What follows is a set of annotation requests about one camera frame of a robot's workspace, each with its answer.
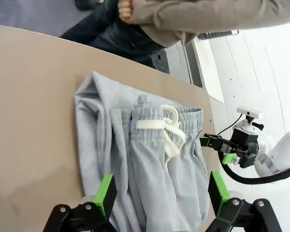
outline gray pants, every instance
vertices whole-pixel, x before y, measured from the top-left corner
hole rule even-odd
[[[199,136],[203,111],[146,94],[94,73],[76,93],[79,159],[86,195],[113,173],[118,195],[111,222],[119,231],[190,231],[207,216],[206,165]],[[142,119],[172,118],[177,107],[186,142],[165,169],[163,130],[137,130]],[[174,143],[178,138],[169,133]]]

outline gray floor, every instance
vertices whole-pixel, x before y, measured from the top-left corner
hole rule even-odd
[[[0,0],[0,25],[60,36],[89,12],[74,0]]]

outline dark blue jeans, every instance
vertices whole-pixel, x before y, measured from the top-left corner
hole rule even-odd
[[[105,0],[61,38],[86,44],[155,68],[150,55],[164,47],[150,39],[139,25],[118,17],[118,0]]]

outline person's hand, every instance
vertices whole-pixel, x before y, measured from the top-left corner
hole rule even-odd
[[[118,4],[119,18],[128,24],[133,24],[132,13],[133,5],[132,0],[119,0]]]

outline white wall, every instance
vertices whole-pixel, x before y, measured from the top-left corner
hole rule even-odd
[[[290,131],[290,24],[241,31],[236,36],[212,39],[210,45],[225,101],[223,105],[211,100],[217,131],[233,123],[239,116],[236,107],[245,105],[264,112],[264,131],[277,142]],[[230,138],[231,134],[230,130],[223,136]],[[233,170],[257,177],[254,168]],[[290,232],[290,178],[247,186],[223,175],[229,190],[239,191],[249,200],[269,199],[283,231]]]

